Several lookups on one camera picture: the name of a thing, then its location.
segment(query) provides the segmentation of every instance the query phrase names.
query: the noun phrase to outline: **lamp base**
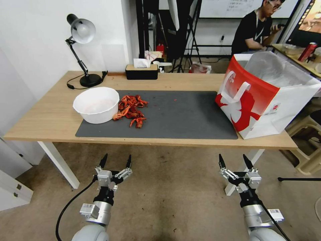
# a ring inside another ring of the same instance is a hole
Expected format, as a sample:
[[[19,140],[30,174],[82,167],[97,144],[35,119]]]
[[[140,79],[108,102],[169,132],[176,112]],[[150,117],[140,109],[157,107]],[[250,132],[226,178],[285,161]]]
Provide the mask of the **lamp base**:
[[[96,74],[85,75],[80,79],[80,84],[83,87],[93,87],[99,85],[101,82],[103,82],[102,78]]]

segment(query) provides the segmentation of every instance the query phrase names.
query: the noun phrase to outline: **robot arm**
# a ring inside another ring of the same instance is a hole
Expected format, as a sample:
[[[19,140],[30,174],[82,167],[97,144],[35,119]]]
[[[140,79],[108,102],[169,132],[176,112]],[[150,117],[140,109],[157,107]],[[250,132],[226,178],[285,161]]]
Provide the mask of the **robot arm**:
[[[279,209],[266,209],[263,202],[257,196],[255,190],[261,183],[261,176],[258,170],[253,167],[251,161],[243,155],[244,162],[249,169],[248,172],[232,172],[226,169],[224,160],[219,154],[219,173],[228,180],[229,183],[236,186],[241,202],[240,206],[244,211],[244,220],[248,228],[251,241],[285,241],[271,227],[275,225],[282,235],[289,241],[277,222],[284,220]]]
[[[98,180],[99,194],[94,198],[93,204],[83,204],[80,214],[84,215],[86,221],[92,223],[84,226],[72,238],[72,241],[109,241],[106,228],[108,227],[111,217],[111,207],[114,205],[114,192],[117,191],[117,185],[122,183],[131,174],[131,155],[129,155],[126,168],[122,171],[103,170],[108,155],[106,154],[100,161],[98,167],[95,167],[97,175],[94,175],[92,182],[75,197],[73,197],[60,213],[56,225],[56,237],[61,241],[59,236],[59,223],[61,216],[70,203],[81,193],[87,190],[95,181]]]

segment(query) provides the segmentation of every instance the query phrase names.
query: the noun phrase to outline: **lamp shade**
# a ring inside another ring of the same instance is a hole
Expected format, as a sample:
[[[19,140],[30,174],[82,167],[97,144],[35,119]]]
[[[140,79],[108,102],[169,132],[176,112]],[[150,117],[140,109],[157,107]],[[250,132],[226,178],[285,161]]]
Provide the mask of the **lamp shade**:
[[[71,25],[71,35],[77,43],[86,44],[93,40],[96,28],[91,21],[77,18],[74,14],[69,14],[67,21]]]

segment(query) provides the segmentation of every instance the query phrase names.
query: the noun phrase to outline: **gray desk mat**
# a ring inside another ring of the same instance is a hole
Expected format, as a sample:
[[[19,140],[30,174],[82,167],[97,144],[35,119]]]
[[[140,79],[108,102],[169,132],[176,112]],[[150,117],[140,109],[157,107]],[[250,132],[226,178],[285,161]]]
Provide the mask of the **gray desk mat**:
[[[141,129],[130,119],[102,124],[82,121],[77,137],[237,139],[233,125],[215,103],[215,91],[143,91],[119,90],[125,95],[140,95],[149,102],[139,108],[147,118]]]

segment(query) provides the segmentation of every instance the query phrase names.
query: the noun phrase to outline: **lanyard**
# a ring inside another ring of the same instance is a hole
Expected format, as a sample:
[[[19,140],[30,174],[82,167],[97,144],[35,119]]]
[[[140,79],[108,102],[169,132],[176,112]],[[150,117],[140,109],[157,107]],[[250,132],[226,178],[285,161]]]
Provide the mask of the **lanyard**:
[[[255,31],[255,39],[254,39],[254,41],[255,41],[255,40],[263,33],[264,26],[263,26],[263,28],[262,28],[262,31],[261,31],[259,34],[257,34],[258,14],[257,14],[257,10],[255,10],[254,12],[255,12],[255,14],[256,14],[256,31]]]

